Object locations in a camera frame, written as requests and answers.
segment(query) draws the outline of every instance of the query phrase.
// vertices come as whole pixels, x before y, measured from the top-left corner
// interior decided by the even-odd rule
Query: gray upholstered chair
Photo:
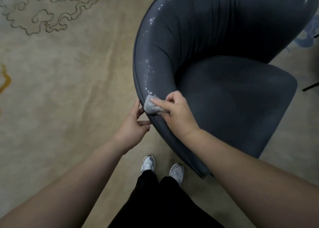
[[[199,126],[258,158],[296,91],[269,65],[307,25],[318,0],[155,0],[134,46],[141,103],[179,90]],[[149,116],[173,151],[199,176],[207,167],[161,117]]]

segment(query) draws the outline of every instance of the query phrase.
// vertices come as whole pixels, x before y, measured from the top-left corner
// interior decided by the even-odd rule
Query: forearm
[[[200,130],[183,143],[258,227],[317,227],[318,187]]]
[[[81,227],[122,157],[111,140],[0,219],[0,227]]]

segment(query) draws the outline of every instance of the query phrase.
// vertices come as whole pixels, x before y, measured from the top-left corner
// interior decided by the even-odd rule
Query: left hand
[[[124,153],[141,142],[146,132],[150,130],[151,122],[149,120],[138,121],[138,118],[144,113],[143,107],[139,109],[140,101],[137,99],[114,135],[114,139],[124,147]]]

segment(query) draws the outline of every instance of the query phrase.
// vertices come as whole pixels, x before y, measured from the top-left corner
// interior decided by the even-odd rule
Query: black pants
[[[199,208],[172,177],[160,183],[151,170],[138,178],[129,200],[109,227],[223,227]]]

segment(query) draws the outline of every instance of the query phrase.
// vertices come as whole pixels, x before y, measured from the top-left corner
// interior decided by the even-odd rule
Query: sneaker
[[[169,176],[174,178],[179,185],[183,181],[184,167],[180,163],[175,163],[169,171]]]
[[[152,172],[155,173],[155,167],[156,167],[156,163],[155,163],[154,157],[153,156],[146,156],[143,159],[141,174],[146,170],[152,170]]]

